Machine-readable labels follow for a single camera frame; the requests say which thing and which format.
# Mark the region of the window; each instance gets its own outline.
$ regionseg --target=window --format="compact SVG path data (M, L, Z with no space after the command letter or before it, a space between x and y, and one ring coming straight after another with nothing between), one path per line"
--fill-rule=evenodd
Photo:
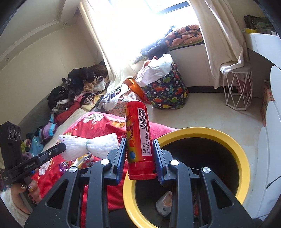
M187 1L182 0L146 0L153 13L166 14L189 6Z
M116 52L128 59L163 38L171 26L199 24L188 2L182 0L88 0L99 21L95 30L103 40L118 40Z

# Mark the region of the orange bag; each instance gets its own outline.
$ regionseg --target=orange bag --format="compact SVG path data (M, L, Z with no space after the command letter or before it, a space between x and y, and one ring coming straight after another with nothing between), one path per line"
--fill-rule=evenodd
M134 79L126 79L124 81L124 83L131 89L131 91L135 92L140 99L142 100L142 102L147 102L150 104L149 100L147 99L147 96L144 94L143 90L141 89L141 87L135 82Z

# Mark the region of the white plastic bag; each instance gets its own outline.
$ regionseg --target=white plastic bag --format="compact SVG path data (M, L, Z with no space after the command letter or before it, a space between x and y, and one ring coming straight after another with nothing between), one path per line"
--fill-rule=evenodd
M169 54L164 54L163 57L159 59L150 60L150 63L138 72L135 82L140 87L145 87L165 77L172 70L171 64L173 62L172 56Z
M167 191L157 202L156 209L160 215L166 217L172 209L172 192Z
M73 135L59 135L58 139L66 145L61 156L66 161L75 160L88 152L104 159L109 151L118 148L118 139L115 133L95 137L93 139L81 138Z

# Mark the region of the plastic bag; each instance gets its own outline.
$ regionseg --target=plastic bag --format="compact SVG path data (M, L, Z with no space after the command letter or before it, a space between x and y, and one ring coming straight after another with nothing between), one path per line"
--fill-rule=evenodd
M166 217L172 209L172 192L167 191L157 202L156 209L160 215Z
M172 70L172 63L174 63L174 61L169 54L164 54L163 57L159 59L149 60L148 65L144 63L143 68L138 72L135 82L140 87L145 87L165 77Z

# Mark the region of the barcode label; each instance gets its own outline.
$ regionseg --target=barcode label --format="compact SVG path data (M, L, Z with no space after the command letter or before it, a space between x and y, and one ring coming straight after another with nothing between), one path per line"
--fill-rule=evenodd
M138 108L140 142L143 156L152 156L145 110Z

